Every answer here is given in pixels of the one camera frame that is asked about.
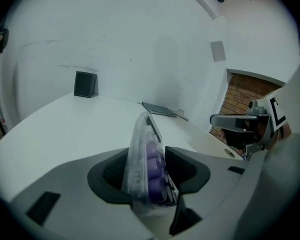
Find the dark gray box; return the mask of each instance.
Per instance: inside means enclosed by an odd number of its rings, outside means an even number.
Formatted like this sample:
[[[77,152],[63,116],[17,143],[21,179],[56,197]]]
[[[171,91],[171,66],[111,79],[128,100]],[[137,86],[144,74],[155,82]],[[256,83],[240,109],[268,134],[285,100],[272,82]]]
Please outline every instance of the dark gray box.
[[[96,74],[77,71],[74,82],[74,95],[91,98],[98,92],[97,80]]]

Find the white table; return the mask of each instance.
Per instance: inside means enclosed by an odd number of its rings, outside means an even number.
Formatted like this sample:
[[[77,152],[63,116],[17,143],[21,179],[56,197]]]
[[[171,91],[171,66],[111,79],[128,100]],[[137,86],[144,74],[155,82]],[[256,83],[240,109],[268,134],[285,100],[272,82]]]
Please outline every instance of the white table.
[[[135,121],[144,111],[138,103],[73,93],[46,105],[0,141],[0,197],[10,202],[60,164],[128,147]],[[190,122],[162,115],[153,119],[164,146],[230,159],[225,144]]]

